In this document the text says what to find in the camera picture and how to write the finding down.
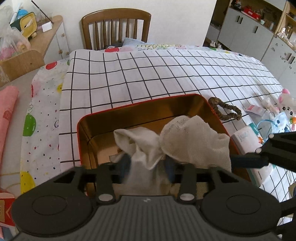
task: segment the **wooden chair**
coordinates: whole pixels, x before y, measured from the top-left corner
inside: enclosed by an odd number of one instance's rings
[[[110,40],[111,45],[116,43],[114,37],[114,20],[119,19],[118,25],[118,42],[122,41],[122,28],[123,28],[123,19],[126,20],[126,37],[129,37],[129,25],[130,19],[135,19],[134,29],[133,29],[133,38],[137,38],[137,29],[138,29],[138,20],[144,20],[143,31],[142,31],[142,41],[147,42],[151,14],[143,10],[132,9],[132,8],[114,8],[114,9],[104,9],[96,12],[89,13],[81,19],[82,30],[85,40],[86,49],[92,49],[91,46],[91,37],[89,32],[89,24],[95,23],[95,39],[96,39],[96,49],[100,50],[100,41],[99,41],[99,30],[98,22],[103,22],[103,46],[104,48],[108,45],[107,43],[107,34],[106,34],[106,21],[111,21],[111,30],[110,30]]]

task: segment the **toy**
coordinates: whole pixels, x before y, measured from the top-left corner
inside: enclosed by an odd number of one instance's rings
[[[287,118],[292,124],[292,130],[295,130],[296,124],[296,101],[291,97],[289,90],[283,89],[282,93],[278,98],[278,107],[280,112],[285,112]]]

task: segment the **white wall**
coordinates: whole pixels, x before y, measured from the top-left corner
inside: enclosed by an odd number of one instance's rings
[[[30,0],[24,8],[33,10]],[[148,42],[159,44],[202,45],[207,34],[216,0],[35,0],[45,13],[62,15],[71,51],[83,48],[81,18],[106,8],[137,8],[151,13]]]

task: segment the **grid pattern sheet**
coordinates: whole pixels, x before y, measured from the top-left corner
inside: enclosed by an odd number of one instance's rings
[[[262,106],[265,96],[274,104],[281,84],[254,58],[202,50],[145,50],[104,53],[77,50],[70,55],[59,113],[59,150],[62,171],[80,165],[78,121],[98,111],[162,97],[197,93],[218,97],[242,110],[242,119],[223,121],[230,135],[252,122],[244,111]],[[228,110],[220,108],[223,114]],[[291,174],[277,167],[262,186],[285,200]]]

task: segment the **white towel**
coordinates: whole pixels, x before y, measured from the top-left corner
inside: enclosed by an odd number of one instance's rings
[[[222,167],[231,172],[229,139],[210,128],[199,116],[178,116],[166,124],[160,133],[162,151],[179,162],[197,168]]]
[[[164,126],[160,136],[137,127],[115,130],[114,138],[117,146],[131,156],[129,175],[124,185],[115,188],[117,194],[168,194],[171,185],[160,161],[165,154],[198,168],[219,166],[231,171],[229,136],[218,134],[199,116],[174,118]]]
[[[159,163],[164,156],[159,136],[147,128],[137,127],[115,130],[114,138],[117,146],[131,156],[129,174],[124,185],[115,187],[115,193],[143,196],[167,194],[171,184],[163,163]]]

